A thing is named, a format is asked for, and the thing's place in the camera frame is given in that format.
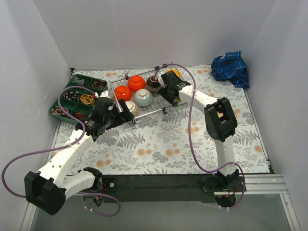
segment orange bowl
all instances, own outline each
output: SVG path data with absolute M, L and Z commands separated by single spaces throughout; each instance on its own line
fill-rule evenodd
M 136 92 L 145 88 L 145 81 L 141 76 L 132 76 L 129 78 L 127 86 L 131 91 Z
M 123 86 L 123 85 L 118 86 L 115 89 L 115 95 L 116 95 L 117 100 L 123 99 L 124 101 L 130 100 L 132 97 L 131 90 L 127 86 Z

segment white bowl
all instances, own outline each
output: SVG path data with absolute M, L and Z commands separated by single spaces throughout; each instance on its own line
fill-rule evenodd
M 129 111 L 133 114 L 134 117 L 136 117 L 140 112 L 140 108 L 132 101 L 126 101 L 125 103 Z
M 153 97 L 152 94 L 147 89 L 140 89 L 136 91 L 134 95 L 134 101 L 136 105 L 140 107 L 145 107 L 152 103 Z

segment green tray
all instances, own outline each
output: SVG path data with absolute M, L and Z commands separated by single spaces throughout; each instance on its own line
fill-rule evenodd
M 83 80 L 82 82 L 79 82 L 79 83 L 75 83 L 75 80 L 76 79 L 79 79 L 79 80 Z M 93 78 L 93 77 L 89 77 L 89 76 L 84 76 L 84 75 L 79 75 L 79 74 L 76 74 L 74 76 L 71 77 L 70 81 L 68 82 L 68 84 L 66 85 L 65 88 L 67 87 L 70 87 L 70 86 L 83 86 L 89 90 L 92 90 L 94 92 L 97 92 L 99 95 L 108 89 L 108 86 L 107 86 L 107 81 L 105 80 L 102 80 L 104 82 L 106 82 L 106 87 L 103 89 L 103 90 L 98 90 L 98 89 L 94 89 L 92 88 L 92 84 L 94 81 L 97 81 L 97 80 L 102 80 L 102 79 L 98 79 L 98 78 Z M 89 94 L 91 95 L 90 92 L 86 91 L 86 90 L 83 90 L 83 89 L 79 89 L 79 88 L 72 88 L 70 89 L 69 91 L 78 91 L 80 96 L 83 95 L 83 94 Z M 68 100 L 66 98 L 63 97 L 63 95 L 61 96 L 60 98 L 60 103 L 61 103 L 61 106 L 62 107 L 65 107 L 69 110 L 69 113 L 71 115 L 74 115 L 75 113 L 79 112 L 79 113 L 82 113 L 84 114 L 85 112 L 88 112 L 89 110 L 91 110 L 93 108 L 93 106 L 89 106 L 89 105 L 85 105 L 84 103 L 82 103 L 80 101 L 80 99 L 77 101 L 73 101 L 73 100 Z M 69 124 L 74 124 L 76 125 L 77 122 L 72 120 L 71 118 L 68 118 L 68 117 L 62 117 L 62 116 L 59 116 L 59 115 L 55 115 L 53 113 L 51 113 L 51 110 L 58 105 L 58 101 L 56 100 L 54 102 L 54 104 L 51 106 L 51 108 L 49 109 L 49 113 L 57 118 L 58 120 L 60 121 L 63 121 L 63 122 L 66 122 L 66 123 L 69 123 Z

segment table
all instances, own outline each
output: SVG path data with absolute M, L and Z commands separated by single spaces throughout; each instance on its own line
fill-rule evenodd
M 235 161 L 245 173 L 269 173 L 244 90 L 235 88 L 228 81 L 215 81 L 209 66 L 188 69 L 195 76 L 198 90 L 212 97 L 230 100 L 238 120 L 234 136 Z M 123 78 L 125 71 L 77 71 L 76 74 L 109 81 Z M 145 71 L 147 69 L 130 70 L 129 75 Z M 184 70 L 179 71 L 185 80 L 192 83 Z M 88 166 L 99 169 L 103 174 L 202 173 L 189 147 L 188 111 L 189 105 L 182 104 L 168 110 L 166 115 L 156 112 L 140 118 L 136 125 L 129 122 L 106 131 L 81 155 L 69 174 L 76 174 L 79 169 Z M 73 125 L 62 122 L 55 146 L 64 145 L 73 129 Z M 192 113 L 192 141 L 199 163 L 209 170 L 217 168 L 215 143 L 206 131 L 204 115 L 195 108 Z

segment metal rack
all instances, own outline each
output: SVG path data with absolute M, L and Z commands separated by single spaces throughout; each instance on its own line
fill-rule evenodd
M 136 74 L 138 76 L 141 76 L 145 81 L 147 81 L 147 79 L 153 75 L 155 75 L 155 72 L 156 70 L 158 69 L 159 67 L 156 67 L 155 69 L 151 70 L 151 71 L 146 71 L 146 72 L 143 72 L 143 73 L 140 73 L 140 74 Z M 163 71 L 167 71 L 169 69 L 175 69 L 178 71 L 178 69 L 176 68 L 176 66 L 174 65 L 170 65 L 166 68 L 162 68 Z M 119 108 L 120 111 L 123 111 L 122 107 L 120 106 L 119 104 L 119 101 L 118 99 L 116 98 L 116 94 L 115 94 L 115 89 L 120 86 L 120 85 L 125 85 L 127 86 L 127 83 L 128 83 L 128 80 L 129 78 L 131 78 L 132 76 L 128 77 L 124 77 L 124 78 L 121 78 L 121 79 L 118 79 L 118 80 L 114 80 L 114 81 L 109 81 L 109 84 L 110 84 L 110 87 L 111 87 L 111 90 L 114 94 L 114 97 L 115 97 L 115 101 L 116 101 L 116 104 Z M 152 113 L 155 113 L 155 112 L 159 112 L 159 111 L 162 111 L 164 114 L 166 114 L 166 109 L 169 108 L 169 107 L 172 107 L 172 106 L 177 106 L 178 103 L 175 102 L 173 104 L 170 104 L 167 100 L 165 100 L 162 96 L 160 96 L 157 92 L 152 92 L 152 97 L 153 97 L 153 101 L 152 103 L 149 105 L 149 106 L 146 106 L 146 107 L 139 107 L 140 108 L 140 113 L 137 117 L 134 118 L 133 120 L 133 123 L 136 122 L 137 119 L 143 117 L 143 116 L 147 116 L 149 114 L 152 114 Z

